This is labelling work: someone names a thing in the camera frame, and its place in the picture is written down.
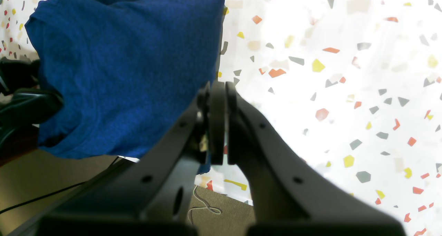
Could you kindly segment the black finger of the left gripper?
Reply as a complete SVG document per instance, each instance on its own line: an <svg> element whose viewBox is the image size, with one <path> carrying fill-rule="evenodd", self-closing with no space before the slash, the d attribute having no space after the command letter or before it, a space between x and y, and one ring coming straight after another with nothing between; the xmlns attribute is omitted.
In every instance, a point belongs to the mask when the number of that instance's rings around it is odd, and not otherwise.
<svg viewBox="0 0 442 236"><path fill-rule="evenodd" d="M36 88L39 67L39 60L27 62L1 58L1 94L12 96L9 102L1 103L1 150L36 148L37 125L46 122L63 107L60 93Z"/></svg>

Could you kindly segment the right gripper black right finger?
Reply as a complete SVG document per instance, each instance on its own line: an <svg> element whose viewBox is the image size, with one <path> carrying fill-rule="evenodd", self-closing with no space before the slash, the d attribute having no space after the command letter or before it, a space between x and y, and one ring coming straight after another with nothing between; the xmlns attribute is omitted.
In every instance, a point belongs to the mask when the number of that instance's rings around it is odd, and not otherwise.
<svg viewBox="0 0 442 236"><path fill-rule="evenodd" d="M400 222L313 170L227 82L228 163L245 175L256 223L248 236L404 236Z"/></svg>

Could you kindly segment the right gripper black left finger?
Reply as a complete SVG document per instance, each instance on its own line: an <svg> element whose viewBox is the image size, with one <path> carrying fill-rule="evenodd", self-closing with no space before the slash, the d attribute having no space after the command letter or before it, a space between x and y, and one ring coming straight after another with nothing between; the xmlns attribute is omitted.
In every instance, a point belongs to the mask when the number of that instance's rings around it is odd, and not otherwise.
<svg viewBox="0 0 442 236"><path fill-rule="evenodd" d="M224 114L215 81L139 162L44 216L35 235L196 236L188 206L199 167L223 163Z"/></svg>

